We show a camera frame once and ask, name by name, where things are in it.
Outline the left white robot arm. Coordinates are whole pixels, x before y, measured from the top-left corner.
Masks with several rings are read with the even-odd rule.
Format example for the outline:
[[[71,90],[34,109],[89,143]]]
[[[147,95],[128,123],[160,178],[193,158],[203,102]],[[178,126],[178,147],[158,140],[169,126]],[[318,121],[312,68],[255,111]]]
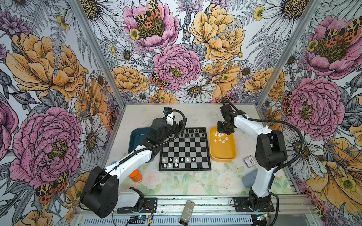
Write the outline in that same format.
[[[119,188],[126,178],[140,166],[153,161],[158,153],[185,130],[187,118],[180,110],[165,107],[162,118],[153,120],[143,141],[123,159],[105,168],[95,167],[89,174],[80,196],[79,207],[100,218],[125,208],[141,212],[146,207],[144,194],[134,187],[124,191]]]

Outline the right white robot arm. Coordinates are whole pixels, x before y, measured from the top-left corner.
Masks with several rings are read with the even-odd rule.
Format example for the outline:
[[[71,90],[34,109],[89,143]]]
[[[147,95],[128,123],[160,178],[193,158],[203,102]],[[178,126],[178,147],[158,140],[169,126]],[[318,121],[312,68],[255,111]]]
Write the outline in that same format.
[[[223,121],[217,123],[219,133],[231,135],[238,128],[256,141],[255,159],[258,169],[245,205],[251,211],[271,210],[271,186],[277,168],[287,159],[282,132],[261,125],[263,120],[250,118],[224,97],[220,111]]]

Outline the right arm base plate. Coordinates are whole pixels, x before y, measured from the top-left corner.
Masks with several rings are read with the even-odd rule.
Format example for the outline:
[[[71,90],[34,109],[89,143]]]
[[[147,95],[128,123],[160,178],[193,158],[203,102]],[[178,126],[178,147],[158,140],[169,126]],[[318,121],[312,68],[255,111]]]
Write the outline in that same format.
[[[231,200],[231,206],[235,208],[236,212],[274,212],[274,206],[271,197],[258,198],[254,196],[237,196]]]

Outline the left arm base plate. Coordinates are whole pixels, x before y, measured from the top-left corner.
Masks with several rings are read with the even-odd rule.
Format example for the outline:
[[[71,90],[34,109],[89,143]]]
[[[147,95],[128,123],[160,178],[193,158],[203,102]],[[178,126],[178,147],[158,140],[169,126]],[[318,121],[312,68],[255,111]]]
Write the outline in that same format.
[[[134,207],[118,208],[118,214],[138,214],[138,213],[156,213],[158,199],[146,197],[136,203]]]

